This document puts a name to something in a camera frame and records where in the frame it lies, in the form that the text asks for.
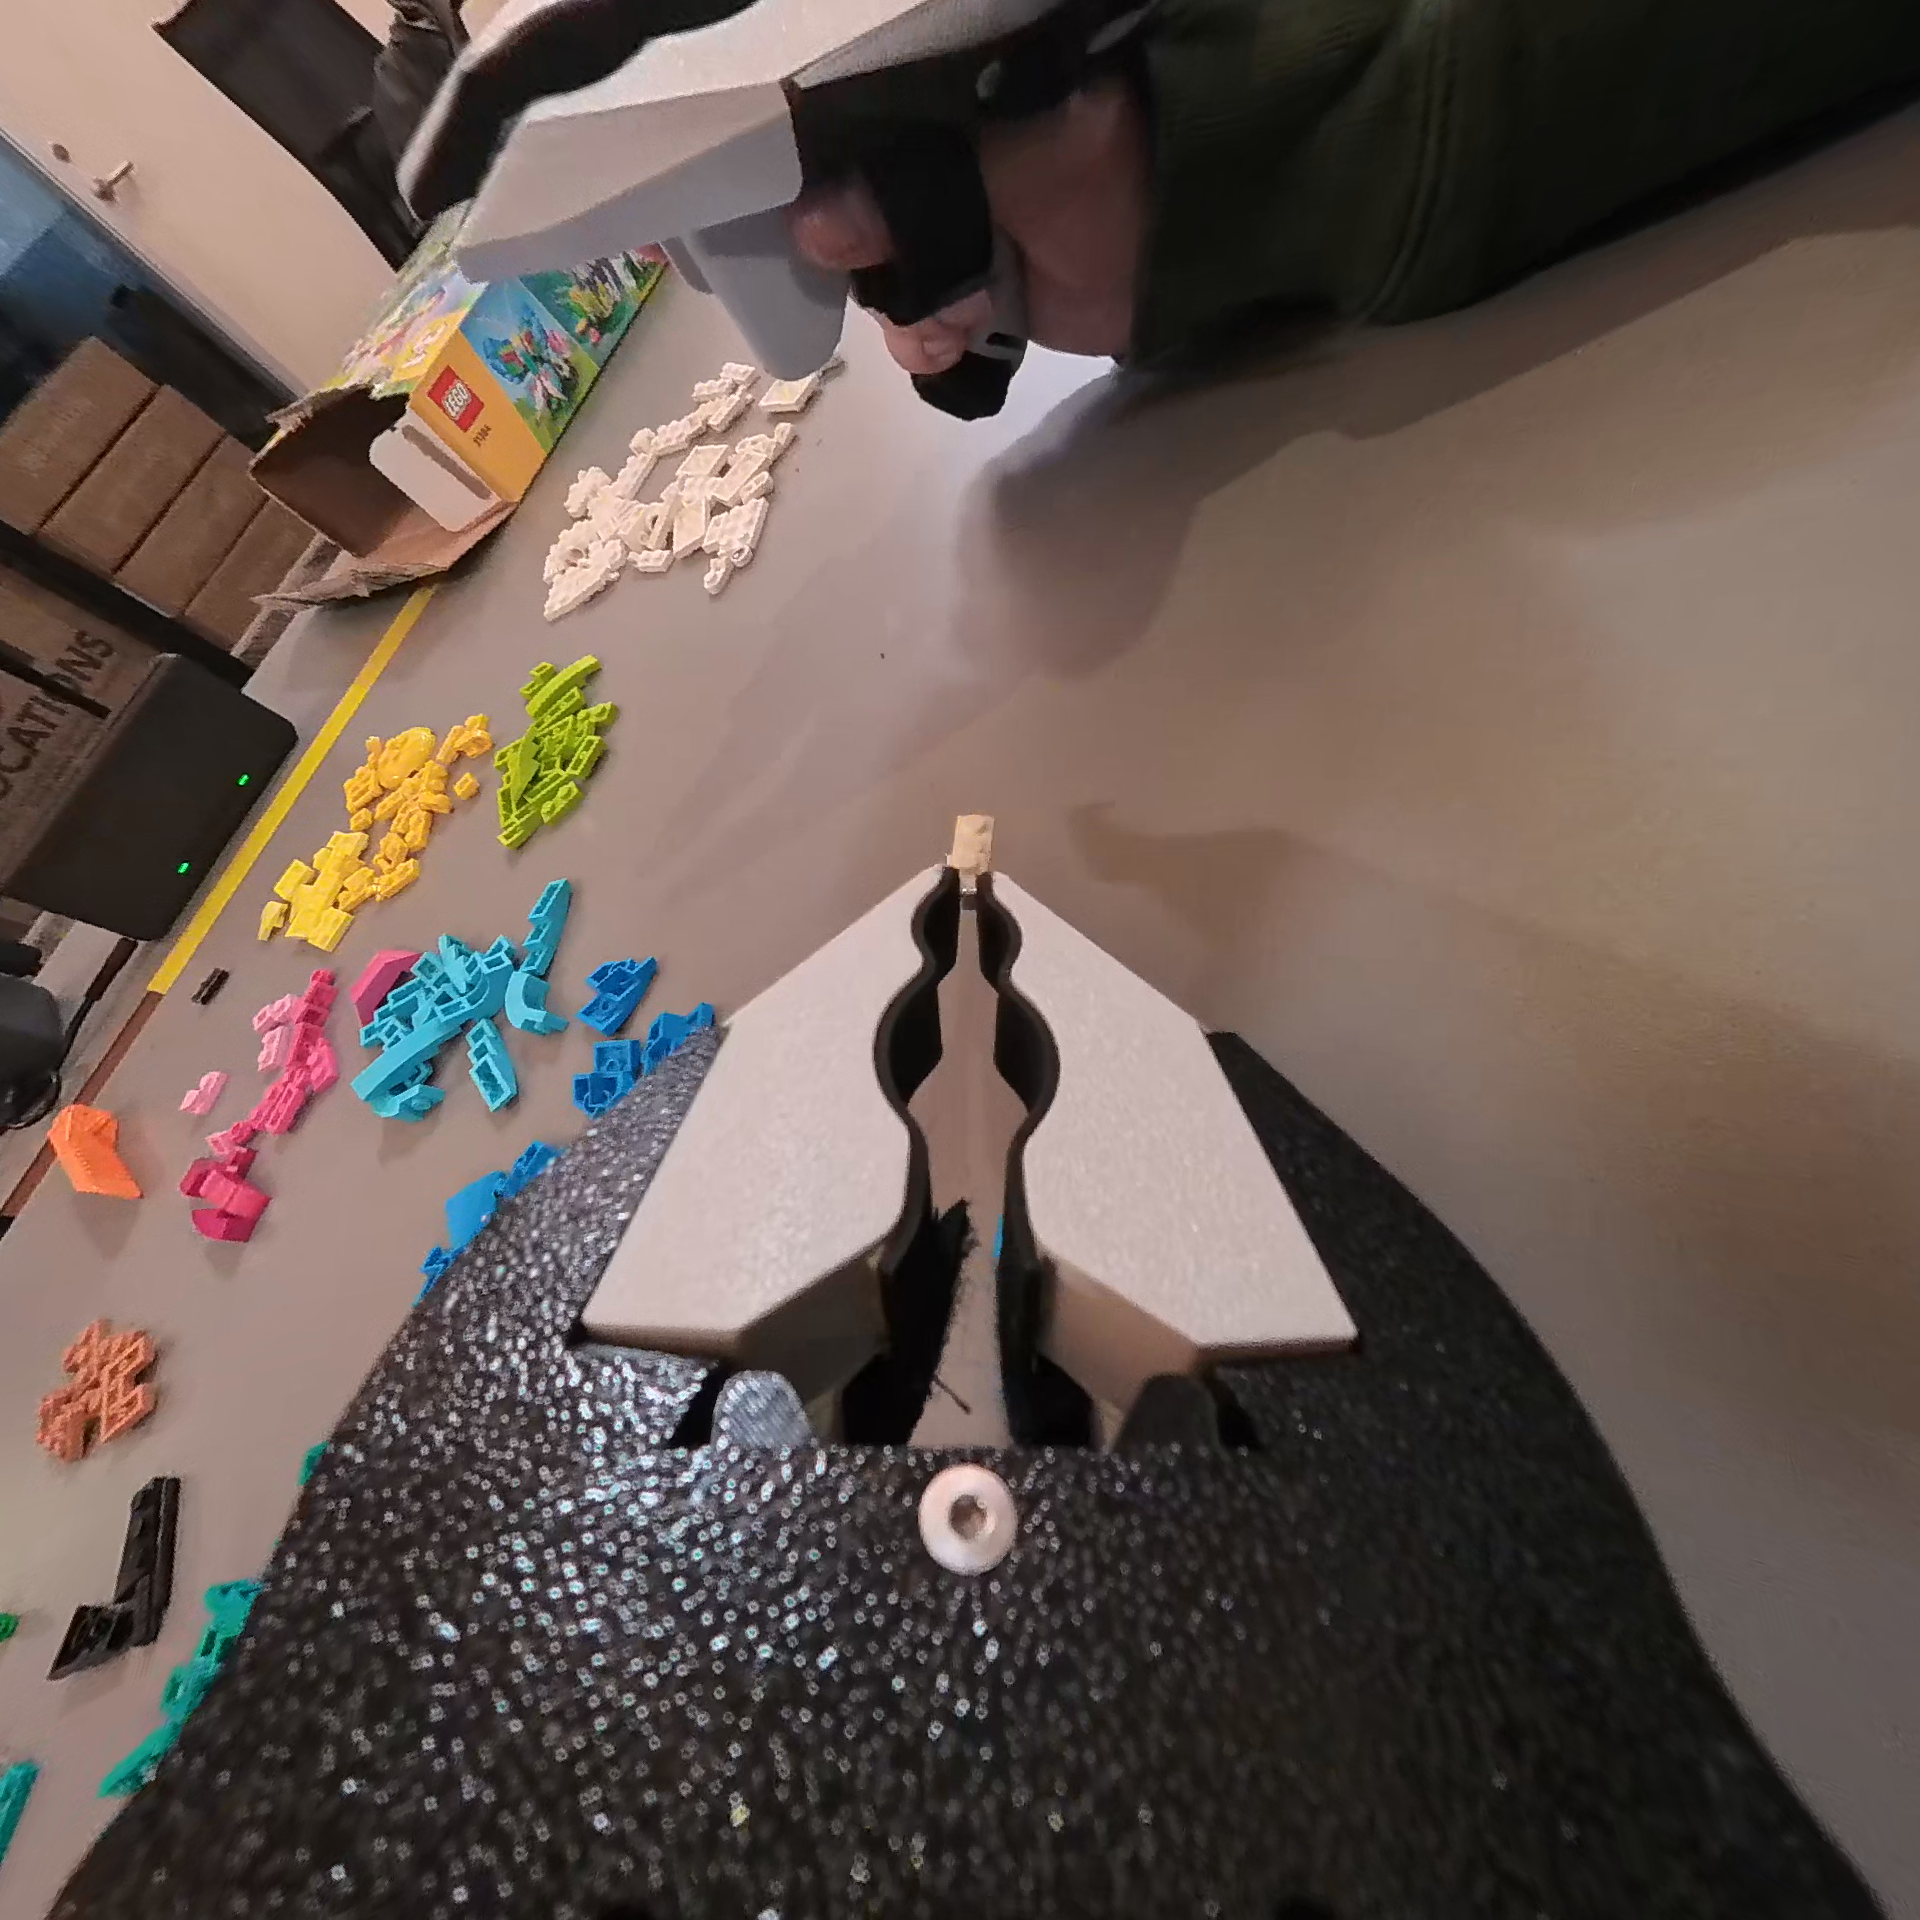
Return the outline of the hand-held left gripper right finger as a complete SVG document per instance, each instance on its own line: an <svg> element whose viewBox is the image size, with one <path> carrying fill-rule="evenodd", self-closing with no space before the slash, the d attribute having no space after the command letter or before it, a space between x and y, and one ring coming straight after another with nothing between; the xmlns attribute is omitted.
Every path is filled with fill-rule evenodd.
<svg viewBox="0 0 1920 1920"><path fill-rule="evenodd" d="M1002 1163L999 1375L1016 1443L1221 1364L1325 1358L1358 1329L1207 1028L1020 883L980 883Z"/></svg>

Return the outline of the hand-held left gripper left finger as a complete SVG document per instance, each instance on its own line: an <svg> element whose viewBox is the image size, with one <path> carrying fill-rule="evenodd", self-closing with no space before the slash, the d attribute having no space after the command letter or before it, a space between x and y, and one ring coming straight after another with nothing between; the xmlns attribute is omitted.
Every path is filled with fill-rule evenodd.
<svg viewBox="0 0 1920 1920"><path fill-rule="evenodd" d="M775 1374L841 1428L920 1427L962 1230L914 1099L959 927L958 871L928 868L724 1021L584 1337Z"/></svg>

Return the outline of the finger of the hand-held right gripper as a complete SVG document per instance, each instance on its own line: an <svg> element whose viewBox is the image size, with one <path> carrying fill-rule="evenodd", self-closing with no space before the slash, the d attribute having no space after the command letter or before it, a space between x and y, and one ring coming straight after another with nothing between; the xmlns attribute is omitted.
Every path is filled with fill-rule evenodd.
<svg viewBox="0 0 1920 1920"><path fill-rule="evenodd" d="M757 2L814 5L832 20L864 5L1040 2ZM710 23L652 39L609 78L532 106L498 143L457 235L471 282L583 265L663 246L717 223L772 181L782 55L816 52L818 27L746 27L721 45Z"/></svg>
<svg viewBox="0 0 1920 1920"><path fill-rule="evenodd" d="M746 2L509 2L453 59L398 159L421 219L469 201L498 143L542 101L609 78L648 41L696 33Z"/></svg>

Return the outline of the person's right forearm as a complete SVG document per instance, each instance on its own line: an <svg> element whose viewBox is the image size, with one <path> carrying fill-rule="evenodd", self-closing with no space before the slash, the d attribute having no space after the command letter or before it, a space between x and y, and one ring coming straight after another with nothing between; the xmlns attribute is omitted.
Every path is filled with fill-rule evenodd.
<svg viewBox="0 0 1920 1920"><path fill-rule="evenodd" d="M1130 358L1437 317L1916 68L1916 2L1160 5Z"/></svg>

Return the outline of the pile of blue lego pieces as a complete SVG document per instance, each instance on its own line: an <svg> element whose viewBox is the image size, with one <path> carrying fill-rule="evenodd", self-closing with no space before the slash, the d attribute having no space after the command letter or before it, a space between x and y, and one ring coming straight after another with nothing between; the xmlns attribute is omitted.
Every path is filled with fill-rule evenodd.
<svg viewBox="0 0 1920 1920"><path fill-rule="evenodd" d="M584 1119L605 1118L695 1035L717 1025L713 1003L701 998L685 1012L663 1011L645 1028L634 1028L637 1007L656 973L654 957L605 962L586 973L589 998L580 1011L580 1021L592 1031L592 1057L586 1070L572 1078L572 1103ZM442 1234L421 1262L418 1303L446 1278L454 1258L495 1211L557 1166L564 1151L557 1143L529 1141L509 1166L478 1174L446 1199Z"/></svg>

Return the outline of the pile of white lego pieces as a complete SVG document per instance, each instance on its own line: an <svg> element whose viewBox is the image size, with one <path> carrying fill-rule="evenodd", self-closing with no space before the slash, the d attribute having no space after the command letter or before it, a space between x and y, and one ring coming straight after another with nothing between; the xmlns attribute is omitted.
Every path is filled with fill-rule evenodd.
<svg viewBox="0 0 1920 1920"><path fill-rule="evenodd" d="M637 427L622 467L577 471L544 553L544 620L687 559L701 564L704 591L719 595L760 547L797 422L842 369L841 351L794 377L724 364L692 386L681 417Z"/></svg>

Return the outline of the opened colourful lego box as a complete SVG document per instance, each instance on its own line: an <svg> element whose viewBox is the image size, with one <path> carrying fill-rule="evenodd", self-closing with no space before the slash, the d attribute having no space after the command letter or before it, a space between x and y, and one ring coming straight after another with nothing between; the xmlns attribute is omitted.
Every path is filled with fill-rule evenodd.
<svg viewBox="0 0 1920 1920"><path fill-rule="evenodd" d="M540 477L663 275L634 253L482 283L438 214L338 371L276 414L252 473L336 547L261 596L319 609L438 579Z"/></svg>

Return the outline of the pile of turquoise lego pieces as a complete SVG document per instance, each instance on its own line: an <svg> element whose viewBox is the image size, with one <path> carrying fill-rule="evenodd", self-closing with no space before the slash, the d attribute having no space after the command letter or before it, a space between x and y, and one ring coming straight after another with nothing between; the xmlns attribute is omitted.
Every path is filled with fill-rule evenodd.
<svg viewBox="0 0 1920 1920"><path fill-rule="evenodd" d="M551 881L534 900L520 939L486 948L441 935L373 1011L361 1028L367 1066L352 1094L381 1119L423 1119L446 1098L441 1053L458 1050L488 1113L519 1099L509 1031L554 1037L569 1021L551 1001L551 971L572 909L572 883Z"/></svg>

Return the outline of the pile of pink lego pieces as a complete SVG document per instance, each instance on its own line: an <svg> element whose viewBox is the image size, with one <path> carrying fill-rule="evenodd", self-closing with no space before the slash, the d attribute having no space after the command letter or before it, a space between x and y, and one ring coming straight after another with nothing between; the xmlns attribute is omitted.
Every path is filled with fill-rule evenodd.
<svg viewBox="0 0 1920 1920"><path fill-rule="evenodd" d="M328 1021L341 996L332 967L316 969L298 995L258 1011L261 1070L268 1075L253 1107L205 1138L178 1185L190 1205L190 1228L204 1241L247 1244L272 1198L255 1174L262 1150L288 1138L312 1101L341 1083Z"/></svg>

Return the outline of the pile of lime lego pieces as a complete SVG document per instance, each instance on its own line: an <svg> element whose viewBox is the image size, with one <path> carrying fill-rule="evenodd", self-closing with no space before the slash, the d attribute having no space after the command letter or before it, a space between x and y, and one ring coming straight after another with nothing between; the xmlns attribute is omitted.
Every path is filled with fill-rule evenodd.
<svg viewBox="0 0 1920 1920"><path fill-rule="evenodd" d="M495 842L513 852L559 825L584 801L586 781L607 753L616 707L597 701L598 655L540 662L519 689L522 727L495 749Z"/></svg>

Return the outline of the pile of yellow lego pieces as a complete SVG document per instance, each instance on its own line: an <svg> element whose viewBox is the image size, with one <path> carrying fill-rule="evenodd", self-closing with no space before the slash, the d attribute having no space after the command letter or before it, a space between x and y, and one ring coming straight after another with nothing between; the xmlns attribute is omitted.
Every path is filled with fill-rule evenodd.
<svg viewBox="0 0 1920 1920"><path fill-rule="evenodd" d="M361 915L416 884L434 829L480 793L472 769L492 753L482 711L446 730L369 737L342 781L345 827L276 878L255 939L334 954Z"/></svg>

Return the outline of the orange lego piece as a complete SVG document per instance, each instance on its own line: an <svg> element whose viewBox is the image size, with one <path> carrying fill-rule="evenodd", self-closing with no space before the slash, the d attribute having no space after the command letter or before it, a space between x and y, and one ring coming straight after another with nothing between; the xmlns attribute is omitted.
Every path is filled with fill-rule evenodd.
<svg viewBox="0 0 1920 1920"><path fill-rule="evenodd" d="M77 1195L134 1202L141 1186L121 1159L118 1119L98 1107L71 1101L52 1118L47 1148Z"/></svg>

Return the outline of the pile of coral lego pieces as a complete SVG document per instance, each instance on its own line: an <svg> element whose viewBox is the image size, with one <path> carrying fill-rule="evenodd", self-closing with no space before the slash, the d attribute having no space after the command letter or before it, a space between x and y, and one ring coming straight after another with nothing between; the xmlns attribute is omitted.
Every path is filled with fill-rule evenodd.
<svg viewBox="0 0 1920 1920"><path fill-rule="evenodd" d="M61 1353L61 1383L39 1402L34 1445L74 1463L148 1421L159 1402L154 1363L148 1330L88 1324Z"/></svg>

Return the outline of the group of black lego pieces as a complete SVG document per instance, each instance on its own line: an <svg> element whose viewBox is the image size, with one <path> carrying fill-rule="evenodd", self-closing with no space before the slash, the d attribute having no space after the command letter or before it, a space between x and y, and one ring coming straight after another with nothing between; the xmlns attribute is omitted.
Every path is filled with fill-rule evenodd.
<svg viewBox="0 0 1920 1920"><path fill-rule="evenodd" d="M181 1491L178 1477L154 1477L134 1493L111 1596L73 1612L47 1681L100 1669L130 1649L154 1644L173 1596Z"/></svg>

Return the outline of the pile of teal green lego pieces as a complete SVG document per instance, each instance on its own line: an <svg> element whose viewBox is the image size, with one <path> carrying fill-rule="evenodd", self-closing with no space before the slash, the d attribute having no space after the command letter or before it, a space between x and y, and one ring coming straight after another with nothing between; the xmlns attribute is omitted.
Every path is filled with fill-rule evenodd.
<svg viewBox="0 0 1920 1920"><path fill-rule="evenodd" d="M4 1915L52 1906L69 1871L127 1807L226 1666L272 1553L312 1473L325 1427L134 1446L130 1467L71 1475L4 1461L4 1773L28 1769L4 1847ZM134 1493L178 1478L173 1596L148 1644L52 1678L73 1617L116 1589Z"/></svg>

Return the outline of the person's right hand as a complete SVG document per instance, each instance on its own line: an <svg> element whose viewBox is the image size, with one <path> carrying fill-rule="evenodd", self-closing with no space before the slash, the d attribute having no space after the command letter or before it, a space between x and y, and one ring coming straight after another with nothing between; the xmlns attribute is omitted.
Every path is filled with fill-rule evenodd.
<svg viewBox="0 0 1920 1920"><path fill-rule="evenodd" d="M1104 78L1044 115L989 127L980 173L993 223L1023 265L1023 337L1047 349L1125 364L1133 348L1136 276L1144 249L1149 142L1138 87ZM806 189L783 210L793 246L818 270L864 273L894 253L864 182ZM912 377L959 364L992 321L992 292L929 321L877 317Z"/></svg>

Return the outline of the black office chair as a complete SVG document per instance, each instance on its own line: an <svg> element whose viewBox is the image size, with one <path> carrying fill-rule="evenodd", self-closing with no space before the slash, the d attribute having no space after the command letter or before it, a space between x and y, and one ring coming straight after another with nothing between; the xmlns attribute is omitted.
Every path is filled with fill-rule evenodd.
<svg viewBox="0 0 1920 1920"><path fill-rule="evenodd" d="M457 5L389 2L369 33L334 2L183 2L153 29L405 265L423 223L398 159L466 49Z"/></svg>

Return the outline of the row of brown cardboard boxes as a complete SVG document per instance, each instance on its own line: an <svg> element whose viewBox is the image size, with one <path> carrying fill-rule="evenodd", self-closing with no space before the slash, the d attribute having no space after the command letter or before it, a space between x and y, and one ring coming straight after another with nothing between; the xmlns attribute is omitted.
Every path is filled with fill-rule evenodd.
<svg viewBox="0 0 1920 1920"><path fill-rule="evenodd" d="M2 521L233 658L318 533L200 407L81 338L4 417Z"/></svg>

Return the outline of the yellow tape strip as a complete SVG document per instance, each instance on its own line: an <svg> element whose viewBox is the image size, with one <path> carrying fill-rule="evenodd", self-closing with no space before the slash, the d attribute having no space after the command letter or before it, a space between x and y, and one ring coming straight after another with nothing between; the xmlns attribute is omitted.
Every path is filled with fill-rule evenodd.
<svg viewBox="0 0 1920 1920"><path fill-rule="evenodd" d="M165 957L150 973L141 991L144 1001L162 998L190 969L205 938L213 932L236 893L252 875L253 863L272 846L273 835L285 822L288 813L296 805L316 772L322 769L325 758L332 755L341 737L348 732L350 721L354 721L373 689L383 678L383 675L394 660L394 654L408 641L436 591L438 589L434 586L424 586L413 589L405 598L398 614L378 635L374 649L369 652L357 676L348 684L336 707L332 707L332 711L312 732L312 737L302 746L298 756L281 771L272 793L262 801L261 810L255 812L252 827L247 827L247 833L231 847L226 863L218 868L217 878L210 881L208 890L200 893L193 909L181 925L172 948L165 954Z"/></svg>

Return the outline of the black device with green lights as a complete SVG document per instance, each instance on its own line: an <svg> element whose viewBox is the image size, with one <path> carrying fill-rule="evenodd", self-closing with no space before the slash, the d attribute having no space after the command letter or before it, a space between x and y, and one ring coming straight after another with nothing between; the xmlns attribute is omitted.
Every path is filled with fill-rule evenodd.
<svg viewBox="0 0 1920 1920"><path fill-rule="evenodd" d="M150 945L296 753L273 709L159 655L106 713L4 671L2 893Z"/></svg>

